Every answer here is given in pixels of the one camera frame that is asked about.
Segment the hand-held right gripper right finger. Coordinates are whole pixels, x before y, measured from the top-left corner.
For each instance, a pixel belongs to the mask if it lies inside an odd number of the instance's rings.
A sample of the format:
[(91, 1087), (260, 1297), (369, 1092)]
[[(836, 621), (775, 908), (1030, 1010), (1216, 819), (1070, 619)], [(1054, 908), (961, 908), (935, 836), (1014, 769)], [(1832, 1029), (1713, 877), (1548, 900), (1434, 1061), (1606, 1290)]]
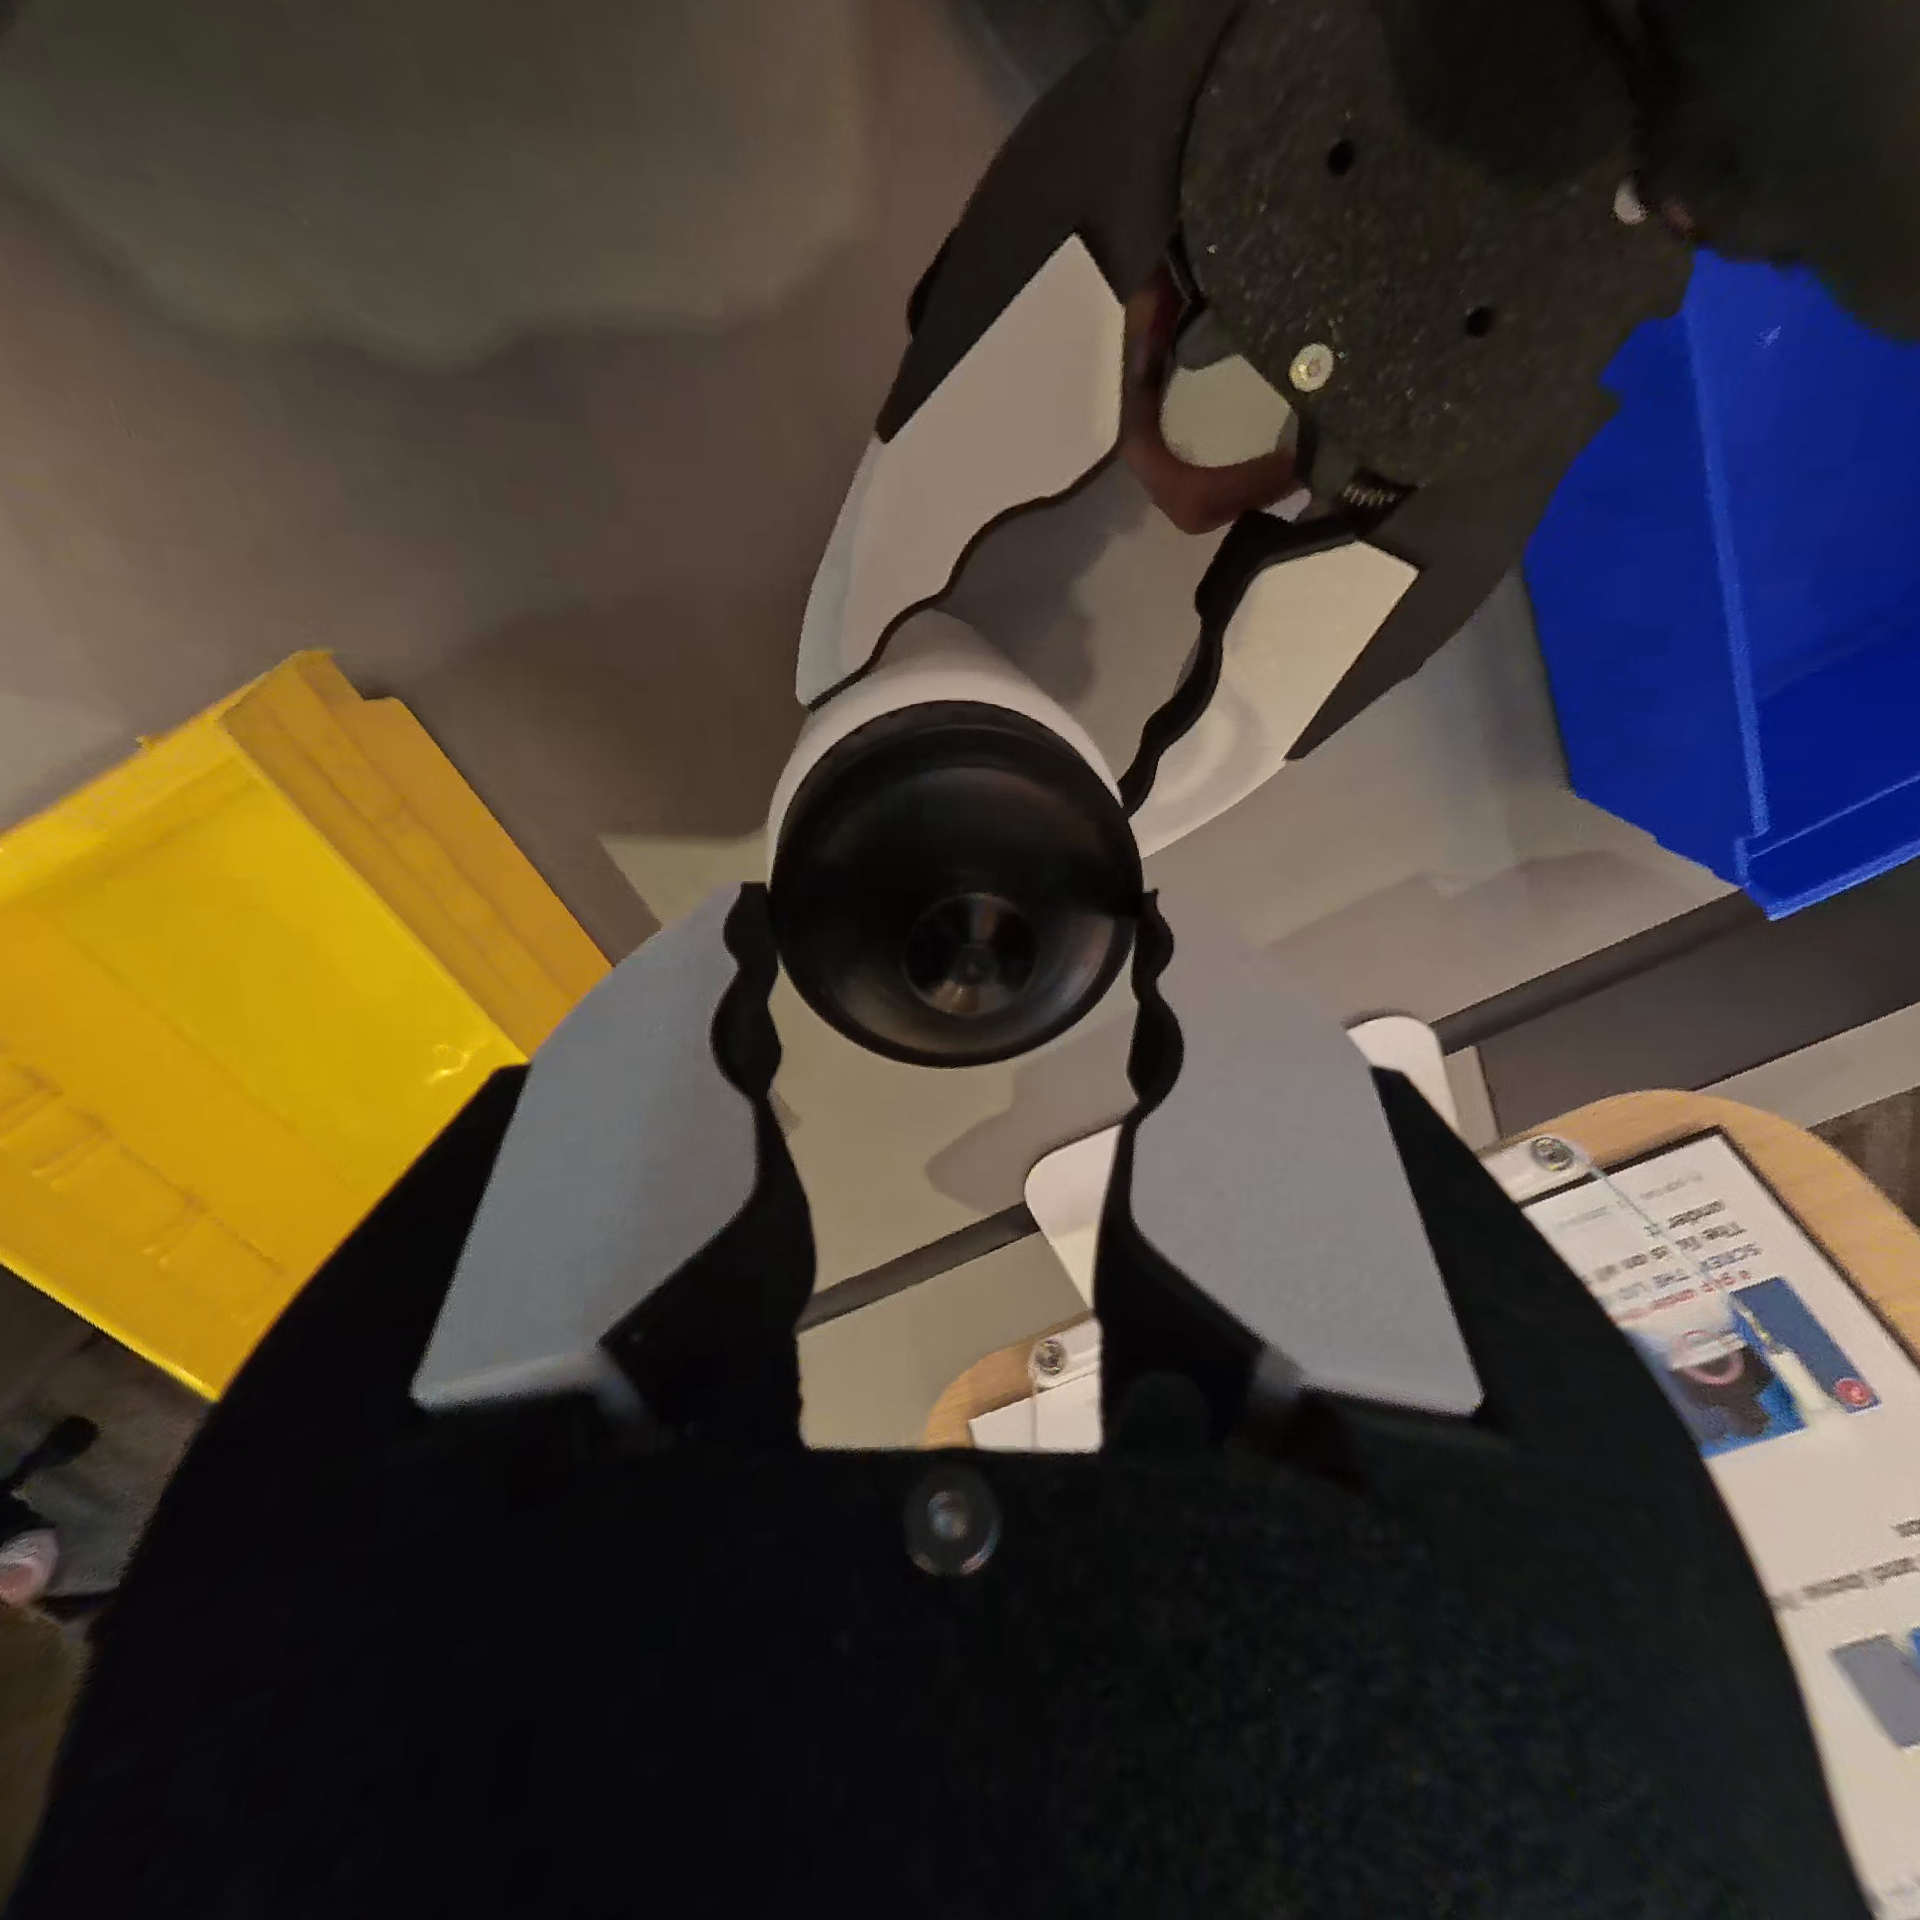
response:
[(1096, 1226), (1105, 1450), (1275, 1450), (1482, 1381), (1374, 1068), (1263, 956), (1140, 900), (1134, 1107)]

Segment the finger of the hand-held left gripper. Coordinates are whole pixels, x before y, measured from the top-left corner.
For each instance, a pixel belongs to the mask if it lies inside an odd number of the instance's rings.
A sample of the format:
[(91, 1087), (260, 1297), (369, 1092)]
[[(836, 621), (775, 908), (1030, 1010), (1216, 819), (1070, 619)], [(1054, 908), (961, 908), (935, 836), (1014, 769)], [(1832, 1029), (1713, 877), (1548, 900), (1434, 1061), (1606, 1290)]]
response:
[(1174, 847), (1299, 758), (1420, 577), (1338, 518), (1240, 516), (1196, 588), (1185, 671), (1120, 778), (1139, 853)]
[(1080, 235), (890, 438), (871, 438), (808, 593), (796, 692), (812, 709), (937, 603), (998, 521), (1072, 492), (1120, 438), (1123, 302)]

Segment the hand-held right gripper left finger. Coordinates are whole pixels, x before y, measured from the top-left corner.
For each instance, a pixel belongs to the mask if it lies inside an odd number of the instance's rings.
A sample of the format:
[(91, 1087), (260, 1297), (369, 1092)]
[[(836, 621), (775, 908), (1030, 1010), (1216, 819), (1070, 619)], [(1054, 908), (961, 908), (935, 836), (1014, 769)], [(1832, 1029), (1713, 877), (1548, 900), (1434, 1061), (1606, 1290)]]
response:
[(775, 1113), (768, 890), (708, 897), (537, 1050), (414, 1377), (431, 1412), (594, 1394), (800, 1441), (809, 1203)]

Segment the blue plastic bin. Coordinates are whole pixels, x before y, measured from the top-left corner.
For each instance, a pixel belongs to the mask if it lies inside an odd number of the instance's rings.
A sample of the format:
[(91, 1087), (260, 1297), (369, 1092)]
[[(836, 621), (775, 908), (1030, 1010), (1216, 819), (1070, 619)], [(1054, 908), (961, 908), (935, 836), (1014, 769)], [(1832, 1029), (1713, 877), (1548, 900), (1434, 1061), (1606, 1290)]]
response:
[(1919, 850), (1919, 348), (1698, 253), (1522, 565), (1568, 782), (1779, 922)]

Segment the yellow plastic bin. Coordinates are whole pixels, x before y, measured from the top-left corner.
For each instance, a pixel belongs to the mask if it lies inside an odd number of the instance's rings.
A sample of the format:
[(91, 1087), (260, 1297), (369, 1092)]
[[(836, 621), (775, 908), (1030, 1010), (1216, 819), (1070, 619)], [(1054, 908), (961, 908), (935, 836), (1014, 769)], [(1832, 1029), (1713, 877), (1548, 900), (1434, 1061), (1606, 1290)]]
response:
[(216, 1401), (609, 970), (402, 702), (290, 657), (4, 833), (4, 1269)]

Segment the black bottle lid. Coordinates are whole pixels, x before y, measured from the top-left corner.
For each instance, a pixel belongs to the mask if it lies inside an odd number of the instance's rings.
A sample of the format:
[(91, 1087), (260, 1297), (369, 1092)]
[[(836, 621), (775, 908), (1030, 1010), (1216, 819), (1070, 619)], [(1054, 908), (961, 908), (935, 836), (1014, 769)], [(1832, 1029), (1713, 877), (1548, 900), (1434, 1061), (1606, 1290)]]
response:
[(1080, 1025), (1146, 900), (1107, 778), (1040, 719), (974, 702), (834, 741), (783, 809), (768, 890), (804, 1006), (931, 1070), (1009, 1062)]

